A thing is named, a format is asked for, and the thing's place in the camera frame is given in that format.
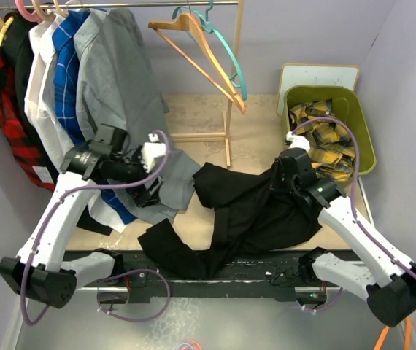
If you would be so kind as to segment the yellow hanger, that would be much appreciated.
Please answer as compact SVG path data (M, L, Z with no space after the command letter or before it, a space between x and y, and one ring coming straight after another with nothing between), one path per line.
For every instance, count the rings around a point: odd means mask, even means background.
M5 36L7 34L7 31L9 29L9 27L12 25L12 23L14 22L14 20L15 20L14 15L9 16L7 18L7 20L4 22L4 25L1 27L1 30L0 30L0 47L3 45L3 42L4 42Z

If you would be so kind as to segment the blue checked hanging shirt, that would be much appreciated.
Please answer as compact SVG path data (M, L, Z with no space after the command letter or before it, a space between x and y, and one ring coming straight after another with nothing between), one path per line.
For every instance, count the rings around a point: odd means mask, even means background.
M85 143L76 113L80 62L74 46L74 35L89 14L88 11L69 12L52 35L52 43L57 56L53 79L55 116L73 147ZM101 191L88 209L91 217L98 223L116 230L122 230L126 224L135 220L135 217L128 213L118 200L113 190Z

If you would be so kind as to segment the red black plaid shirt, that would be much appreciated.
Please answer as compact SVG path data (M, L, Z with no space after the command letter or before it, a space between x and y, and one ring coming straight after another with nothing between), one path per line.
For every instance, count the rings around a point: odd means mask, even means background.
M38 187L53 191L55 183L39 147L26 132L20 118L15 92L14 68L0 48L0 130L9 144L15 162Z

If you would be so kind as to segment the yellow plaid shirt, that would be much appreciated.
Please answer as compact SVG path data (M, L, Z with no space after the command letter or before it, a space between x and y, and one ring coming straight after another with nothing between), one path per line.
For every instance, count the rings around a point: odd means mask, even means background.
M332 100L296 104L289 109L291 129L310 143L312 167L320 177L346 182L354 172L355 148L344 127L329 121L303 125L318 117L334 117Z

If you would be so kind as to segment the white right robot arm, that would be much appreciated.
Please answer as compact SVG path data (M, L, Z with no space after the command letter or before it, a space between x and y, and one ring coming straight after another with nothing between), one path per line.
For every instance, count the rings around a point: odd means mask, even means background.
M400 252L357 210L331 179L320 179L307 151L290 148L273 164L272 192L291 197L298 207L337 233L361 260L342 260L315 248L299 260L307 285L330 282L364 300L384 325L395 327L416 311L416 262Z

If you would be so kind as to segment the pink hanger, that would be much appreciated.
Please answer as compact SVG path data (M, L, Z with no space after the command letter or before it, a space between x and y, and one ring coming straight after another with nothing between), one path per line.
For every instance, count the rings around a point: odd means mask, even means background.
M26 9L23 0L15 0L15 5L17 7L18 12L20 15L27 21L32 23L41 23L41 17L35 12L30 12Z

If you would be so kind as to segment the olive green plastic bin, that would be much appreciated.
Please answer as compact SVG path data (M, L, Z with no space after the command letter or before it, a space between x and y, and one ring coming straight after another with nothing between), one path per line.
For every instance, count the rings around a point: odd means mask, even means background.
M329 121L344 127L349 133L355 148L355 160L360 158L359 175L369 174L377 164L373 144L366 124L361 103L357 95L345 87L297 85L289 89L284 96L282 129L284 133L293 131L289 118L289 109L296 104L331 99L334 117L318 117L308 120L303 125L313 122Z

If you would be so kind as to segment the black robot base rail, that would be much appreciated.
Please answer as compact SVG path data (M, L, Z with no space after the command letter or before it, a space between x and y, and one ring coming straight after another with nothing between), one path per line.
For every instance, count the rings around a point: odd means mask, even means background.
M268 298L279 302L329 301L339 288L329 282L304 281L298 273L302 251L278 251L260 257L238 257L207 280L183 279L165 271L141 251L123 251L126 270L159 272L172 298Z

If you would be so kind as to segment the beige wooden hanger hook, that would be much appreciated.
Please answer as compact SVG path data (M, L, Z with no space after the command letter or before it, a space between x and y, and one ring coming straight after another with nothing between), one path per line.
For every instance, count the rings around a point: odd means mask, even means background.
M55 14L53 12L48 12L47 10L44 10L41 8L41 4L39 3L39 0L32 0L31 1L32 6L34 7L35 13L39 16L40 19L43 21L49 21L52 22L55 20Z

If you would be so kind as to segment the red blue hangers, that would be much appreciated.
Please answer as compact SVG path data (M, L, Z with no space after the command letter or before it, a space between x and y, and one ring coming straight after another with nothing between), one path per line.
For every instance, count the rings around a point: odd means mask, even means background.
M183 341L181 344L177 345L176 350L202 350L200 343L188 339Z

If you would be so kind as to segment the orange plastic hanger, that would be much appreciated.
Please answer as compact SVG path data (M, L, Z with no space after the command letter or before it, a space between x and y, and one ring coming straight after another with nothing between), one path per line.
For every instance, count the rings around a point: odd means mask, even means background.
M382 332L380 333L380 336L378 337L377 342L374 345L374 350L382 349L382 346L388 336L389 331L390 331L389 326L386 326L382 329ZM404 350L411 349L411 341L412 341L412 320L408 316L404 320Z

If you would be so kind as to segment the white board behind bin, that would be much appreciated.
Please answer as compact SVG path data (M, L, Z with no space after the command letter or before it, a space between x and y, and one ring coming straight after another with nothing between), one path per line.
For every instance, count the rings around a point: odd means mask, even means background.
M356 65L286 63L281 69L277 94L277 116L284 111L286 92L297 85L339 86L354 90L360 74Z

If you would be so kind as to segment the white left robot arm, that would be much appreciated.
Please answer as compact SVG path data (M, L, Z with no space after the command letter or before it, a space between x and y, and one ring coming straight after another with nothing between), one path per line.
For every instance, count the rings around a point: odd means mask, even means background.
M90 201L104 189L143 187L158 178L169 159L160 130L128 155L127 131L101 125L95 138L66 153L53 196L30 238L15 257L3 257L0 275L24 305L27 299L63 308L76 289L102 280L116 286L125 276L121 254L97 249L65 261L67 244Z

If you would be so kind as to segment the black hanging garment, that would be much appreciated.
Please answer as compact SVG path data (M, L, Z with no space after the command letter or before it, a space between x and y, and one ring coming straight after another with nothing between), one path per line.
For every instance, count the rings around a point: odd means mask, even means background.
M34 57L28 33L34 27L34 23L24 19L18 12L9 12L6 18L12 18L13 21L7 29L1 48L8 63L14 68L19 121L26 133L26 145L34 149L33 175L39 180L40 187L53 191L57 183L58 171L47 155L36 129L28 121L24 112L24 98Z

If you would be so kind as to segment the white hanging shirt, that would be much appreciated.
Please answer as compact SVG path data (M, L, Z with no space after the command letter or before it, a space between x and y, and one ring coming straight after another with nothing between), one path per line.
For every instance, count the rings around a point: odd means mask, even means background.
M24 111L35 128L54 169L60 170L64 155L73 143L55 114L54 84L57 54L52 35L65 20L57 15L51 22L43 21L33 27L28 37L34 54L28 79Z

